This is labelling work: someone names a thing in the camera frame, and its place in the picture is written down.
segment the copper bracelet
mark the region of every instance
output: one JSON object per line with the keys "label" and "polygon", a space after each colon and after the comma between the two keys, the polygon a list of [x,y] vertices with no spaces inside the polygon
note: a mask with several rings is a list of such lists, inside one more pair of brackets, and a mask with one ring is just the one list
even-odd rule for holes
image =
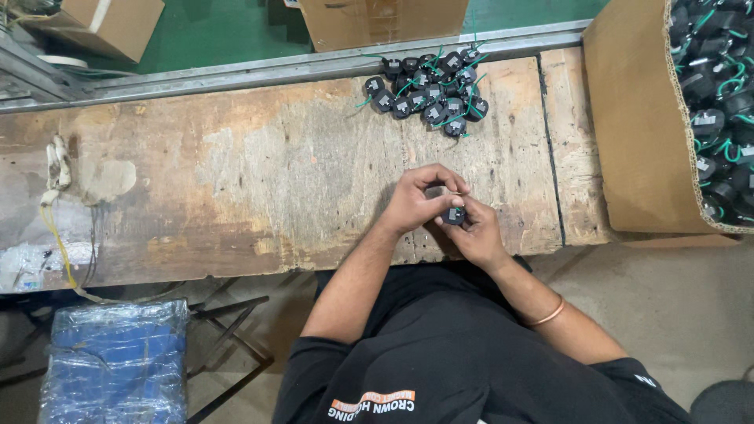
{"label": "copper bracelet", "polygon": [[562,311],[563,311],[563,308],[565,308],[565,307],[566,307],[566,300],[565,300],[565,299],[563,299],[563,296],[562,296],[562,295],[560,295],[560,294],[559,294],[558,296],[560,296],[560,304],[558,305],[557,309],[555,309],[555,312],[553,312],[553,313],[549,314],[549,315],[548,315],[547,317],[545,317],[545,318],[542,318],[542,319],[541,319],[541,320],[539,320],[539,321],[535,321],[535,322],[529,322],[529,323],[526,323],[526,326],[527,326],[527,327],[536,327],[536,326],[538,326],[538,325],[541,325],[541,324],[544,324],[545,322],[548,322],[548,321],[550,321],[551,319],[553,319],[553,318],[555,318],[556,316],[558,316],[558,314],[559,314],[560,312],[562,312]]}

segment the metal stool leg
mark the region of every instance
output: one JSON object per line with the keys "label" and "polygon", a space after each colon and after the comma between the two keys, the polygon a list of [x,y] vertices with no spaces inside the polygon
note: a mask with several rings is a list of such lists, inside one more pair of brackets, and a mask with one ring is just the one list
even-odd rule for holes
{"label": "metal stool leg", "polygon": [[[187,424],[198,424],[202,422],[205,418],[207,418],[212,412],[217,410],[217,408],[221,407],[225,402],[230,400],[233,396],[235,396],[238,392],[241,391],[244,387],[246,387],[249,383],[251,383],[252,380],[254,380],[259,374],[261,374],[264,370],[266,370],[270,365],[274,363],[274,358],[265,358],[261,354],[259,354],[252,346],[250,346],[248,343],[244,342],[240,337],[235,335],[235,331],[240,327],[240,325],[246,321],[246,318],[249,317],[251,312],[256,308],[258,305],[261,305],[264,302],[267,302],[270,300],[269,296],[262,296],[258,297],[256,299],[246,300],[244,302],[234,303],[232,305],[227,306],[221,306],[219,308],[211,309],[209,311],[199,310],[197,311],[194,316],[196,318],[200,319],[206,319],[208,322],[210,322],[213,326],[218,327],[221,330],[224,330],[220,338],[215,342],[215,344],[212,346],[212,349],[202,357],[201,361],[199,362],[199,365],[192,371],[190,371],[187,374],[187,378],[191,379],[198,374],[202,373],[207,369],[207,362],[210,360],[212,355],[219,349],[223,343],[225,343],[228,339],[233,339],[234,342],[240,344],[244,349],[257,361],[259,362],[259,366],[254,369],[254,371],[248,373],[244,378],[238,381],[238,383],[235,383],[230,389],[225,390],[220,396],[215,398],[213,401],[211,401],[209,404],[207,404],[205,407],[201,408],[197,413],[192,415],[187,422]],[[233,323],[230,325],[230,327],[225,327],[222,324],[220,324],[219,321],[217,321],[216,317],[229,313],[229,312],[235,312],[240,309],[244,309],[244,311],[238,316],[238,318],[233,321]]]}

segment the black t-shirt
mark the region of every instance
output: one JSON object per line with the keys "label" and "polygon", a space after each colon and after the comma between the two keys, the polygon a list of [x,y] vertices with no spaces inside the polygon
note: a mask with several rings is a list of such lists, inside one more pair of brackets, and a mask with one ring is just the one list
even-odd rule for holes
{"label": "black t-shirt", "polygon": [[636,359],[583,365],[519,325],[489,284],[412,272],[388,274],[354,345],[293,343],[273,423],[690,422]]}

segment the open cardboard box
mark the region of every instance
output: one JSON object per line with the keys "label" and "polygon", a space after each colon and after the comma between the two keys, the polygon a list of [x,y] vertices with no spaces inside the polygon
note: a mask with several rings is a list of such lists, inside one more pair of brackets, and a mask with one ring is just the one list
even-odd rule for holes
{"label": "open cardboard box", "polygon": [[461,34],[468,0],[299,0],[318,52]]}
{"label": "open cardboard box", "polygon": [[584,31],[610,225],[621,231],[754,233],[701,210],[694,134],[667,23],[670,0],[612,0]]}
{"label": "open cardboard box", "polygon": [[60,12],[23,25],[138,63],[164,7],[162,0],[63,0]]}

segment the green floor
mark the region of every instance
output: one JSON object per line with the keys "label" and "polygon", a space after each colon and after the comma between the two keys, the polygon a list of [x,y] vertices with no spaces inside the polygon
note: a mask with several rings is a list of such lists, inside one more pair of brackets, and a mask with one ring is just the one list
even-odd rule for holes
{"label": "green floor", "polygon": [[[312,53],[306,24],[283,0],[164,0],[141,63],[72,52],[90,67],[148,74]],[[464,33],[595,17],[608,0],[470,0]]]}

